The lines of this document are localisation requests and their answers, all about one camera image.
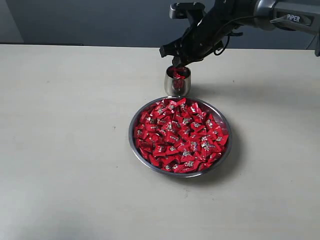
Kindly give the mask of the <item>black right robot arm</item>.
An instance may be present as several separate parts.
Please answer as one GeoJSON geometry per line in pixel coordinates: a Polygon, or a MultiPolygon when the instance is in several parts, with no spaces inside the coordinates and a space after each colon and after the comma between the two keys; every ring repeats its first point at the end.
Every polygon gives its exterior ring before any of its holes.
{"type": "Polygon", "coordinates": [[[221,55],[227,47],[224,37],[240,37],[241,26],[265,31],[275,28],[320,37],[318,0],[216,0],[209,11],[200,2],[170,5],[171,19],[187,19],[183,35],[159,49],[161,57],[172,56],[174,67],[200,62],[210,54],[221,55]]]}

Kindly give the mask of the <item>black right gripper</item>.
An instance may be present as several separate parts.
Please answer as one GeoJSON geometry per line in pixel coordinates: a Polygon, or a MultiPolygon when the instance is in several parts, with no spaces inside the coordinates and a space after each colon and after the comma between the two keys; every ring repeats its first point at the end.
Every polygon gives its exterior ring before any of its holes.
{"type": "Polygon", "coordinates": [[[237,17],[244,16],[243,4],[214,4],[209,11],[185,18],[190,26],[184,34],[159,49],[162,58],[173,56],[174,67],[186,67],[201,62],[214,51],[215,45],[237,27],[237,17]]]}

